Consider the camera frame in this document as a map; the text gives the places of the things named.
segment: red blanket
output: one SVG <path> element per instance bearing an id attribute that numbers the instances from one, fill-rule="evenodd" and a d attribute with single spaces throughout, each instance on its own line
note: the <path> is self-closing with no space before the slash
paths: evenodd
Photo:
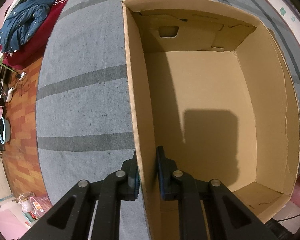
<path id="1" fill-rule="evenodd" d="M 14 52 L 12 57 L 4 54 L 5 60 L 3 60 L 3 63 L 22 70 L 42 57 L 53 27 L 65 5 L 66 2 L 53 5 L 48 17 L 33 37 L 25 45 L 21 46 L 19 51 Z"/>

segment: gray rug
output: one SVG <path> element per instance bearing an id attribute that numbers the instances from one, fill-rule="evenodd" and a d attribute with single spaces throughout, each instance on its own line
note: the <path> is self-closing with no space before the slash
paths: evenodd
<path id="1" fill-rule="evenodd" d="M 102 180 L 132 157 L 122 0 L 69 0 L 50 36 L 39 76 L 36 123 L 44 183 L 55 204 L 77 181 Z M 272 29 L 300 104 L 300 48 L 266 0 L 217 0 Z M 149 239 L 142 194 L 123 202 L 120 239 Z"/>

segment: wooden floor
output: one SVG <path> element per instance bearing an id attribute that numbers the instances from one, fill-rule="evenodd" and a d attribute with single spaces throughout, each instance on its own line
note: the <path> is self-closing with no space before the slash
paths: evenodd
<path id="1" fill-rule="evenodd" d="M 33 191 L 37 196 L 46 194 L 38 160 L 35 102 L 38 76 L 42 58 L 25 68 L 27 73 L 23 88 L 14 91 L 12 100 L 6 103 L 5 118 L 11 125 L 11 139 L 2 154 L 3 166 L 12 193 Z M 15 83 L 12 74 L 10 86 Z"/>

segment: black cable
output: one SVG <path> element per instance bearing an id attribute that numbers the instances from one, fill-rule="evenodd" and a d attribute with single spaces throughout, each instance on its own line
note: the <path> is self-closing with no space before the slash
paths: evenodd
<path id="1" fill-rule="evenodd" d="M 276 221 L 277 221 L 277 222 L 286 221 L 286 220 L 289 220 L 289 219 L 296 218 L 296 217 L 298 217 L 298 216 L 300 216 L 300 214 L 299 214 L 299 215 L 296 215 L 296 216 L 294 216 L 294 217 L 290 217 L 290 218 L 286 218 L 286 219 L 281 219 L 281 220 L 276 220 Z"/>

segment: cardboard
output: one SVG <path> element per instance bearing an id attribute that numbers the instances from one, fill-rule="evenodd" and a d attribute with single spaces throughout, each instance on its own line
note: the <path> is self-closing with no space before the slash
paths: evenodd
<path id="1" fill-rule="evenodd" d="M 133 132 L 152 239 L 178 239 L 160 200 L 155 148 L 195 179 L 220 179 L 261 221 L 298 172 L 297 98 L 275 39 L 255 16 L 211 0 L 124 0 Z"/>

